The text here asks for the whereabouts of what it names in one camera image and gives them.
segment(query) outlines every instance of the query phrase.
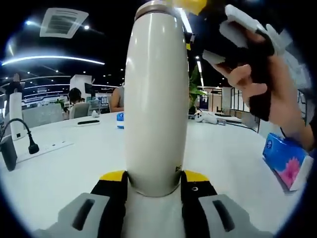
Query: tissue box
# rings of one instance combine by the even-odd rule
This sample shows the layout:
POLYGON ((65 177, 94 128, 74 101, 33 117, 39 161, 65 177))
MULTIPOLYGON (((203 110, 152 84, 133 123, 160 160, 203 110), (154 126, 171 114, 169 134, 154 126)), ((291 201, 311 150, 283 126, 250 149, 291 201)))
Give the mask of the tissue box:
POLYGON ((124 129, 124 113, 117 114, 117 127, 124 129))
POLYGON ((312 157, 299 144, 272 133, 267 136, 263 156, 290 191, 305 184, 313 164, 312 157))

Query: desk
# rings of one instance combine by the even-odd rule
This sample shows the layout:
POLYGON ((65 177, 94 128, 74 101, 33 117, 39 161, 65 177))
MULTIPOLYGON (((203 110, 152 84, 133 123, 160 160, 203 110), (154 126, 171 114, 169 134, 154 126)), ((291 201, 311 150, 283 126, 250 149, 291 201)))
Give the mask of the desk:
MULTIPOLYGON (((57 213, 82 192, 90 192, 100 176, 125 169, 123 129, 116 113, 100 116, 99 125, 76 127, 79 118, 33 128, 38 145, 61 140, 74 144, 2 169, 1 182, 18 217, 30 228, 46 229, 57 213)), ((238 126, 188 121, 184 169, 206 175, 219 194, 227 194, 250 214, 260 230, 276 232, 302 191, 285 195, 262 160, 265 139, 238 126)), ((17 153, 28 140, 16 142, 17 153)), ((162 198, 128 191, 123 236, 133 238, 185 237, 180 188, 162 198)))

